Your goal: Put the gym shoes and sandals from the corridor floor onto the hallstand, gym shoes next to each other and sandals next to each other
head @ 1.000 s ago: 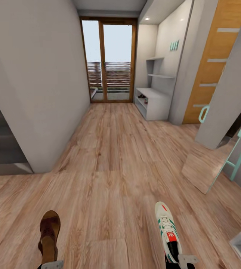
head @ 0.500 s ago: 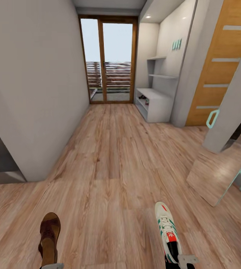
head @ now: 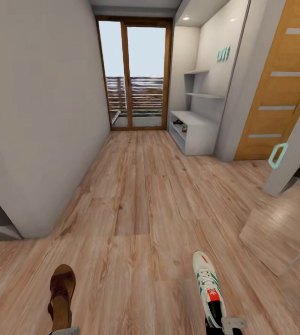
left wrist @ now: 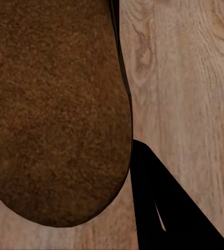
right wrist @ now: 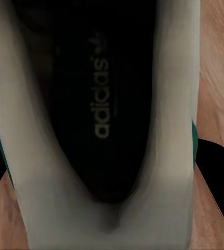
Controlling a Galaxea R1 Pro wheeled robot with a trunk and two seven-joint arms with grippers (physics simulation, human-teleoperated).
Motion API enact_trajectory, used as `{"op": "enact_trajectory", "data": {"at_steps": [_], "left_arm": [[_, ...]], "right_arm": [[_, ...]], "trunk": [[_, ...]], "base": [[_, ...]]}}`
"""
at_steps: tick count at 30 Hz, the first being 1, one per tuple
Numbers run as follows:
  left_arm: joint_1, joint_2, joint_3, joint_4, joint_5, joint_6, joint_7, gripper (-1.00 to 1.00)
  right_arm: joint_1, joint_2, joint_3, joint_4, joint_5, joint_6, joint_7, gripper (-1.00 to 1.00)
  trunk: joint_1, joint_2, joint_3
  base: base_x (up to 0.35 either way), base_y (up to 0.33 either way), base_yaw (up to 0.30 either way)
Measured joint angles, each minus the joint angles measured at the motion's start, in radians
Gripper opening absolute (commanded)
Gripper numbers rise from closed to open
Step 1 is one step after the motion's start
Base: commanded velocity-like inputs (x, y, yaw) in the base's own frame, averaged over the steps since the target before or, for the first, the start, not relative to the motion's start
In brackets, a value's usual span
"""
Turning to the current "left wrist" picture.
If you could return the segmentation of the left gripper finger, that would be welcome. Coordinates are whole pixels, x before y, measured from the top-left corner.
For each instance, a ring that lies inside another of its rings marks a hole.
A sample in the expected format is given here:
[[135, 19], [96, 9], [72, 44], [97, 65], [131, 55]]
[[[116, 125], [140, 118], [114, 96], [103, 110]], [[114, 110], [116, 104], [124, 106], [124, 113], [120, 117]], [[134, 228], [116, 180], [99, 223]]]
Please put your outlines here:
[[130, 173], [139, 250], [224, 250], [222, 235], [151, 148], [137, 140]]

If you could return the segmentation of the sandal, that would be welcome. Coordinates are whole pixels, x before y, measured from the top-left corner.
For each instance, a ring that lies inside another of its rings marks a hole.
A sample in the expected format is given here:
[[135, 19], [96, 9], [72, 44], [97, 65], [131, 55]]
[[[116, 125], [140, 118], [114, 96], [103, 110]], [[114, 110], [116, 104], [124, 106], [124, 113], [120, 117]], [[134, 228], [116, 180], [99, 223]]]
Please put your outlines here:
[[0, 0], [0, 200], [75, 227], [120, 192], [133, 106], [119, 0]]

